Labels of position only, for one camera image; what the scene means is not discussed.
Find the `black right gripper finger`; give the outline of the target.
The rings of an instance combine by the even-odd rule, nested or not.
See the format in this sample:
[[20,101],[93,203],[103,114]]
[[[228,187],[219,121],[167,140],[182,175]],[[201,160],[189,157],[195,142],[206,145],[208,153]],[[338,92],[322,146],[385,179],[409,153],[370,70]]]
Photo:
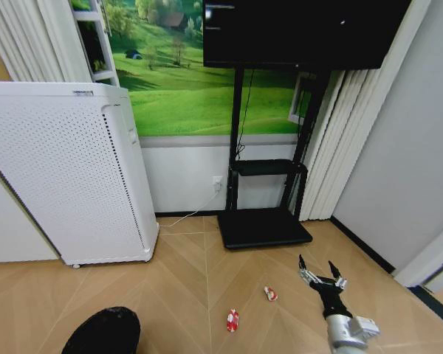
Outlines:
[[332,261],[329,261],[329,267],[332,276],[334,277],[334,286],[340,288],[341,290],[344,290],[347,284],[347,279],[341,275],[339,269],[334,265]]
[[315,274],[313,274],[305,264],[305,261],[301,254],[298,256],[298,266],[299,266],[299,274],[301,278],[307,283],[319,283],[319,279]]

